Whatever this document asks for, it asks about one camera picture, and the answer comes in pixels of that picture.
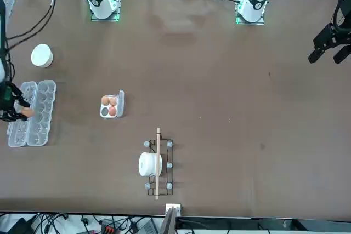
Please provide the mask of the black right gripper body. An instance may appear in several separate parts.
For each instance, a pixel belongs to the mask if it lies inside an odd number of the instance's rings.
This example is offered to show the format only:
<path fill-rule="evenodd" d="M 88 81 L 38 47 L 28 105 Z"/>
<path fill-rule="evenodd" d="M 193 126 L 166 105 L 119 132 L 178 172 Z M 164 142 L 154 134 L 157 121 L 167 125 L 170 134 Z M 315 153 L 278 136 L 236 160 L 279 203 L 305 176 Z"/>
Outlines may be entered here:
<path fill-rule="evenodd" d="M 1 83 L 1 110 L 4 112 L 14 111 L 14 102 L 12 83 L 4 81 Z"/>

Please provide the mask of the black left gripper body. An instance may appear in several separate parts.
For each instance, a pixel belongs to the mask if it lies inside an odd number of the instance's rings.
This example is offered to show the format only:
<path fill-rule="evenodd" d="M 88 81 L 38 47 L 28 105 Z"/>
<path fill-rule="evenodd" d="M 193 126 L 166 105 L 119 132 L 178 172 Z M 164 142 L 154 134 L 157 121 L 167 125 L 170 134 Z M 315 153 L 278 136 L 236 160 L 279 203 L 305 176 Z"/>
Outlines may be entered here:
<path fill-rule="evenodd" d="M 336 23 L 338 45 L 350 44 L 350 0 L 338 0 L 336 14 L 341 11 L 344 21 Z"/>

